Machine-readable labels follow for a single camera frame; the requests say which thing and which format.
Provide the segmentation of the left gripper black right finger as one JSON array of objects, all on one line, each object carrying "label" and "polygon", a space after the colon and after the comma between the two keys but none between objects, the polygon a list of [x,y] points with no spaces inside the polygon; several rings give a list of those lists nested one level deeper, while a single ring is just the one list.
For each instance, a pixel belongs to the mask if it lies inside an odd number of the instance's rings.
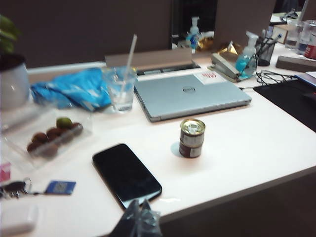
[{"label": "left gripper black right finger", "polygon": [[148,200],[145,199],[140,211],[140,236],[162,237],[159,220],[159,212],[151,210]]}]

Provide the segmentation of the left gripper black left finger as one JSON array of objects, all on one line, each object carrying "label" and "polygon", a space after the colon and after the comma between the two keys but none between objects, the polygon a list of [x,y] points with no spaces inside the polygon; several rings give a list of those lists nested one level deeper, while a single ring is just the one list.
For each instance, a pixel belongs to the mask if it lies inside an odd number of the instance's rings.
[{"label": "left gripper black left finger", "polygon": [[133,200],[128,208],[123,213],[119,222],[112,230],[113,237],[135,237],[136,224],[139,216],[139,202],[137,199]]}]

